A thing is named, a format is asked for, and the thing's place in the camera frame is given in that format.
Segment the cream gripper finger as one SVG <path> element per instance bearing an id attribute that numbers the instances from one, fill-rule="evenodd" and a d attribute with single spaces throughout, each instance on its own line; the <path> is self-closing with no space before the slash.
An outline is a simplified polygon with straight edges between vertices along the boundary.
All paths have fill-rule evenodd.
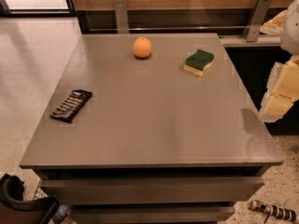
<path id="1" fill-rule="evenodd" d="M 286 11 L 282 11 L 278 13 L 273 19 L 265 22 L 261 26 L 260 32 L 266 35 L 280 35 L 280 29 L 285 14 Z"/>
<path id="2" fill-rule="evenodd" d="M 299 60 L 275 63 L 266 88 L 259 114 L 263 122 L 276 122 L 299 100 Z"/>

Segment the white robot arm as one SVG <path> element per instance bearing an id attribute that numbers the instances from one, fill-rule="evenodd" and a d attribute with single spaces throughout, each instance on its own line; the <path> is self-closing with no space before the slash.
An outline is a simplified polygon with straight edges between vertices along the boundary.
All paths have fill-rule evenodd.
<path id="1" fill-rule="evenodd" d="M 282 119 L 299 100 L 299 0 L 264 23 L 261 31 L 280 35 L 281 48 L 291 54 L 287 62 L 275 62 L 261 101 L 260 117 L 263 122 L 272 123 Z"/>

